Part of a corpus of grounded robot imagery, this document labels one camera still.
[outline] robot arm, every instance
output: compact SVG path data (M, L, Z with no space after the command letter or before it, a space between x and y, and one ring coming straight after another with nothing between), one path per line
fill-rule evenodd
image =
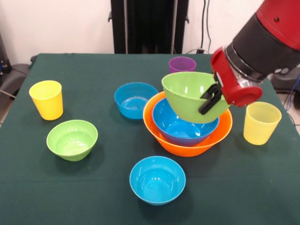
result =
M222 95L238 107L258 100L269 74L287 74L300 63L299 8L299 0L265 0L233 41L214 52L216 84L202 96L201 114Z

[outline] cup rim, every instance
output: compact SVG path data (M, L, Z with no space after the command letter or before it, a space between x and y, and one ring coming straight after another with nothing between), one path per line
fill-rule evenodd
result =
M33 88L34 88L35 86L40 85L41 83L46 83L46 82L52 82L52 83L58 84L58 85L59 85L59 90L57 91L57 93L55 93L53 96L50 96L50 97L36 97L36 96L34 96L34 95L32 94ZM44 81L39 81L39 82L35 83L34 85L32 85L32 86L30 87L30 89L29 89L29 95L30 95L32 98L36 99L36 100L47 100L47 99L51 99L51 98L54 98L54 97L58 96L58 95L61 93L61 90L62 90L62 85L61 85L61 83L59 83L58 81L54 81L54 80L44 80Z
M132 187L132 183L131 183L131 179L130 179L131 176L132 176L133 169L136 168L137 165L138 165L139 163L141 163L142 161L144 161L144 160L146 160L146 159L149 159L149 158L165 158L165 159L167 159L167 160L172 161L173 163L175 163L175 164L180 168L180 170L181 170L182 173L183 173L184 183L183 183L182 190L181 190L175 197L173 197L173 198L171 198L171 199L169 199L169 200L167 200L167 201L163 201L163 202L152 202L152 201L148 201L148 200L142 198L140 195L138 195L138 194L135 192L135 190L134 190L133 187ZM138 161L138 162L132 167L131 172L130 172L130 175L129 175L129 184L130 184L131 190L134 192L134 194L135 194L136 196L138 196L140 199L142 199L143 201L145 201L145 202L147 202L147 203L152 203L152 204L169 203L169 202L175 200L175 199L178 198L178 196L181 195L181 193L183 192L183 190L184 190L184 188L185 188L185 186L186 186L186 182L187 182L187 178L186 178L186 174L185 174L183 168L182 168L175 160L173 160L173 159L171 159L171 158L168 158L168 157L165 157L165 156L150 156L150 157L146 157L146 158L141 159L140 161Z
M262 122L262 121L259 121L259 120L255 119L253 116L250 115L250 113L249 113L249 108L250 108L251 106L257 104L257 103L272 106L272 107L279 113L279 119L276 120L275 122L271 122L271 123ZM281 119L282 119L282 113L281 113L281 111L280 111L276 106L274 106L274 105L271 104L271 103L268 103L268 102L262 102L262 101L254 102L254 103L251 103L250 105L248 105L247 108L246 108L246 115L248 115L251 119L253 119L253 120L255 120L255 121L259 122L259 123L262 123L262 124L270 124L270 125L271 125L271 124L277 124L277 123L279 123L279 122L281 121Z
M180 70L180 69L177 69L177 68L173 67L171 65L172 60L175 60L175 59L178 59L178 58L185 58L185 59L191 60L191 62L194 64L193 67L190 68L189 70ZM176 56L176 57L173 57L169 60L169 67L176 70L176 71L178 71L178 72L189 72L190 70L195 70L196 66L197 66L196 61L194 59L190 58L190 57L187 57L187 56Z

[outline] bowl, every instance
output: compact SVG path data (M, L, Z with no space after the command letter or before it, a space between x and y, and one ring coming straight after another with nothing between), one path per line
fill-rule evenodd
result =
M152 156L142 159L133 167L129 183L141 200L159 206L173 201L182 193L186 176L175 161Z
M166 98L154 106L152 115L162 136L170 143L188 147L204 141L219 124L219 117L211 123L202 124L182 120L173 111Z
M68 160L84 159L94 147L98 131L84 120L69 120L55 126L47 136L47 146L55 155Z
M147 83L132 82L120 86L114 94L121 114L130 119L142 119L147 101L158 91Z
M157 139L157 141L161 144L161 146L165 150L167 150L168 152L176 156L193 157L193 156L200 155L205 151L207 151L212 146L214 146L215 144L222 141L224 138L226 138L226 136L229 134L232 128L233 118L229 109L227 109L223 114L220 115L218 127L203 142L192 147L185 147L185 146L172 144L168 140L166 140L165 137L161 135L152 117L152 111L154 106L156 105L157 102L159 102L163 98L165 98L164 91L156 94L147 102L143 112L143 121L146 128Z
M206 99L200 97L214 83L212 74L200 72L178 72L162 79L170 106L181 119L191 123L210 123L229 108L222 95L205 115L198 112L206 102Z
M177 56L169 61L170 73L195 71L196 65L195 60L185 56Z

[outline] table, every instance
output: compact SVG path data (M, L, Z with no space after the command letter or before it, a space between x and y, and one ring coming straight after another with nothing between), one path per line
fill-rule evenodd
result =
M189 55L197 71L211 72L210 55ZM231 106L233 127L221 143L197 157L165 151L142 120L125 119L115 90L146 82L162 91L171 55L41 54L0 129L2 225L159 225L300 223L300 138L271 83L262 101L283 113L269 142L253 146L242 136L245 108ZM64 114L42 120L28 91L41 80L63 86ZM71 119L99 132L84 160L68 162L46 146L48 132ZM161 155L178 162L186 188L161 207L139 200L129 173L142 158Z

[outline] bowl rim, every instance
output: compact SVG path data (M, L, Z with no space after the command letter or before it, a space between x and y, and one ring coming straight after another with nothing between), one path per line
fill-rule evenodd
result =
M221 142L221 141L224 140L224 139L228 136L228 134L230 133L230 131L231 131L232 127L233 127L233 116L232 116L230 110L229 110L229 109L226 109L225 112L229 112L229 115L230 115L230 127L229 127L228 131L226 132L226 134L225 134L220 140L218 140L218 141L216 141L216 142L214 142L214 143L211 143L211 144L208 144L208 145L204 145L204 146L192 146L192 147L186 147L186 146L181 146L181 145L172 144L172 143L170 143L170 142L168 142L168 141L165 141L165 140L161 139L159 136L157 136L155 133L153 133L153 132L151 131L151 129L149 128L148 124L146 123L146 121L145 121L145 112L146 112L146 111L145 111L145 108L148 106L149 102L150 102L154 97L156 97L157 95L162 95L162 94L165 94L164 91L161 91L160 93L158 93L158 94L156 94L155 96L153 96L153 97L147 102L147 104L145 105L144 111L143 111L143 114L142 114L143 121L144 121L144 124L145 124L146 128L149 130L149 132L150 132L156 139L159 139L161 142L163 142L163 143L165 143L165 144L168 144L168 145L171 145L171 146L173 146L173 147L182 148L182 149L207 148L207 147L211 147L211 146L213 146L213 145L215 145L215 144Z
M166 89L168 92L176 95L176 96L180 96L182 98L188 98L188 99L192 99L192 100L197 100L199 102L205 102L206 100L205 99L202 99L202 98L197 98L197 97L190 97L190 96L184 96L182 94L178 94L172 90L170 90L169 88L167 88L165 85L164 85L164 80L169 77L169 76L172 76L172 75L175 75L175 74L180 74L180 73L193 73L193 74L206 74L206 75L211 75L213 76L213 74L209 74L209 73L205 73L205 72L198 72L198 71L180 71L180 72L177 72L177 73L171 73L171 74L167 74L166 76L164 76L161 80L161 84L163 85L163 88ZM221 100L223 101L226 101L225 100L225 97L224 95L221 96Z
M164 202L152 202L152 201L148 201L148 200L146 200L146 199L140 197L140 196L135 192L135 190L133 189L132 184L131 184L132 171L134 170L134 168L137 167L138 164L140 164L142 161L147 160L147 159L149 159L149 158L165 158L165 159L167 159L167 160L173 162L175 165L177 165L177 166L179 167L180 171L182 171L182 173L183 173L183 178L184 178L183 187L182 187L182 189L178 192L178 194L177 194L175 197L173 197L173 198L171 198L171 199L169 199L169 200L167 200L167 201L164 201ZM169 202L175 200L175 199L178 198L178 196L181 195L181 193L183 192L183 190L184 190L184 188L185 188L185 186L186 186L186 182L187 182L187 178L186 178L186 174L185 174L183 168L182 168L175 160L173 160L173 159L171 159L171 158L168 158L168 157L165 157L165 156L149 156L149 157L146 157L146 158L141 159L140 161L138 161L138 162L132 167L131 172L130 172L130 175L129 175L129 184L130 184L131 190L134 192L134 194L135 194L137 197L139 197L140 199L142 199L143 201L145 201L145 202L147 202L147 203L152 203L152 204L164 204L164 203L169 203Z
M116 102L116 104L117 104L119 107L125 108L125 109L127 109L127 110L132 110L132 111L141 111L141 110L144 110L145 106L144 106L142 109L130 109L130 108L126 108L126 107L122 106L122 105L117 101L117 99L116 99L116 94L117 94L117 92L118 92L122 87L131 85L131 84L143 84L143 85L146 85L146 86L148 86L148 87L150 87L150 88L152 88L152 89L154 90L154 92L155 92L154 96L155 96L156 94L158 94L158 90L157 90L154 86L152 86L151 84L149 84L149 83L144 83L144 82L129 82L129 83L125 83L125 84L121 85L120 87L118 87L118 88L116 89L116 91L114 92L114 95L113 95L114 101Z
M55 130L57 127L61 126L62 124L70 123L70 122L74 122L74 121L81 121L81 122L85 122L85 123L91 125L91 127L94 128L95 131L96 131L96 138L95 138L95 140L92 142L91 146L90 146L88 149L85 149L84 151L82 151L82 152L80 152L80 153L78 153L78 154L76 154L76 155L62 155L62 154L58 154L57 152L53 151L53 150L50 148L49 143L48 143L49 136L50 136L50 134L51 134L52 132L54 132L54 130ZM49 149L52 153L54 153L55 155L58 155L58 156L61 156L61 157L70 157L70 156L73 157L73 156L79 156L79 155L85 153L86 151L88 151L91 147L93 147L93 146L96 144L97 139L98 139L98 130L97 130L97 128L96 128L92 123L90 123L90 122L88 122L88 121L86 121L86 120L67 120L67 121L64 121L64 122L62 122L62 123L59 123L58 125L56 125L55 127L53 127L53 128L50 130L50 132L48 133L47 138L46 138L46 144L47 144L48 149Z
M155 121L155 119L154 119L154 110L155 110L155 107L156 107L161 101L163 101L163 100L167 100L167 98L164 97L163 99L159 100L159 101L155 104L155 106L153 107L153 110L152 110L152 118L153 118L153 122L155 123L155 125L157 126L157 128L160 130L160 133L164 132L165 134L167 134L167 135L169 135L169 136L172 136L172 137L175 137L175 138L178 138L178 139L182 139L182 140L193 140L193 139L198 139L198 138L208 137L208 136L209 136L212 132L214 132L214 131L217 129L217 127L219 126L219 123L220 123L220 116L218 116L215 120L213 120L212 122L210 122L210 123L213 123L214 121L217 120L216 126L215 126L209 133L207 133L206 135L203 135L203 136L200 135L200 137L188 137L188 138L184 138L184 137L176 137L176 136L174 136L174 135L171 135L171 134L167 133L166 131L164 131L162 128L160 128L160 126L156 123L156 121Z

